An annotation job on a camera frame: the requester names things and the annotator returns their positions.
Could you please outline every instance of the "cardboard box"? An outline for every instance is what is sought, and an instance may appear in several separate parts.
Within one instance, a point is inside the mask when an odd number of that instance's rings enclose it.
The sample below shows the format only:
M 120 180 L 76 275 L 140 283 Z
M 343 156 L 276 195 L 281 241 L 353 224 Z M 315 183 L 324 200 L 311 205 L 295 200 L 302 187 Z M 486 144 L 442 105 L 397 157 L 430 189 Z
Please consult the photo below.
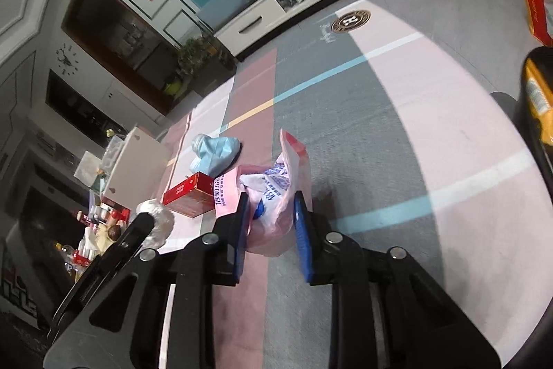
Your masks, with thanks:
M 190 218 L 215 209 L 213 181 L 203 173 L 195 173 L 163 195 L 163 205 Z

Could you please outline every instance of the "blue stripe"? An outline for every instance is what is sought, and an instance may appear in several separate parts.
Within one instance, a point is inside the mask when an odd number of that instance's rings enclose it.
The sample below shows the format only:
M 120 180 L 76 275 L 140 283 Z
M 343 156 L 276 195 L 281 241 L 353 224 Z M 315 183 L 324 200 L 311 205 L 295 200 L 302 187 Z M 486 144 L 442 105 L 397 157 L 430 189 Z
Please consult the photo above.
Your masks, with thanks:
M 430 198 L 420 196 L 383 209 L 346 216 L 336 220 L 334 226 L 344 234 L 360 233 L 403 224 L 430 214 L 432 214 Z
M 276 104 L 277 102 L 283 101 L 284 99 L 288 99 L 290 96 L 297 94 L 306 88 L 309 88 L 309 86 L 313 86 L 316 83 L 322 82 L 323 80 L 326 80 L 327 78 L 332 77 L 333 75 L 340 74 L 341 72 L 344 72 L 345 70 L 349 70 L 350 68 L 353 68 L 354 66 L 357 66 L 358 64 L 364 63 L 366 61 L 367 61 L 367 58 L 364 55 L 361 55 L 360 57 L 354 58 L 353 60 L 350 60 L 346 63 L 342 63 L 340 66 L 337 66 L 336 68 L 325 71 L 322 74 L 316 75 L 315 77 L 310 78 L 309 80 L 294 86 L 294 88 L 290 88 L 284 93 L 279 94 L 278 96 L 275 96 L 274 103 Z

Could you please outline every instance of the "blue gripper pad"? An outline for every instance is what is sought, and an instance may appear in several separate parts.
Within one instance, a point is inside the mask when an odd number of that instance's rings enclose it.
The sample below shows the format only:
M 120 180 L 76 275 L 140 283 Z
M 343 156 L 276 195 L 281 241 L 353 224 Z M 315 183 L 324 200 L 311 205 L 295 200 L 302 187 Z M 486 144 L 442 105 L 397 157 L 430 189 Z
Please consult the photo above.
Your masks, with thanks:
M 234 269 L 233 275 L 236 281 L 240 280 L 242 272 L 244 271 L 244 258 L 246 248 L 246 238 L 248 237 L 248 213 L 250 211 L 250 201 L 245 193 L 240 195 L 238 201 L 238 208 L 236 214 L 240 219 L 240 236 L 238 238 L 238 245 L 234 248 Z
M 310 221 L 310 214 L 305 206 L 303 194 L 298 191 L 294 196 L 294 228 L 296 231 L 296 245 L 300 256 L 301 271 L 305 281 L 311 283 L 313 279 L 313 249 L 311 239 L 315 239 L 307 224 Z

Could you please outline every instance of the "drawer handle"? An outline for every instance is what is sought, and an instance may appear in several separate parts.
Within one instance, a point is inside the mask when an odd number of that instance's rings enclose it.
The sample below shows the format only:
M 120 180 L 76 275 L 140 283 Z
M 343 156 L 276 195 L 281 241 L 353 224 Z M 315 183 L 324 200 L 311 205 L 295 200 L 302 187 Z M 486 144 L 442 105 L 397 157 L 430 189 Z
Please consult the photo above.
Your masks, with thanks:
M 248 24 L 246 27 L 244 27 L 242 30 L 239 30 L 239 34 L 243 34 L 244 32 L 247 32 L 249 29 L 251 29 L 252 27 L 255 27 L 256 25 L 258 25 L 261 20 L 263 19 L 263 16 L 259 16 L 258 19 L 256 19 L 253 23 L 251 24 Z

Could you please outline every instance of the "white plastic bag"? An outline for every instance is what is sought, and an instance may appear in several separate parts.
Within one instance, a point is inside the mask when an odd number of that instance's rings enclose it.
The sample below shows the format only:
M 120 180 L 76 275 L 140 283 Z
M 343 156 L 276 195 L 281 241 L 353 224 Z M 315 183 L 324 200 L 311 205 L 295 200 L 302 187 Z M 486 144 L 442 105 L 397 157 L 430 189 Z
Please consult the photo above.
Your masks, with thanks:
M 154 228 L 142 243 L 142 249 L 159 249 L 165 244 L 175 225 L 172 211 L 159 203 L 157 199 L 150 199 L 138 204 L 136 214 L 131 216 L 129 224 L 140 213 L 148 213 L 155 220 Z
M 295 242 L 294 195 L 302 191 L 312 210 L 311 168 L 305 146 L 287 131 L 280 131 L 282 153 L 273 167 L 240 165 L 214 181 L 217 217 L 236 212 L 240 194 L 250 198 L 251 225 L 248 252 L 268 257 L 281 255 Z

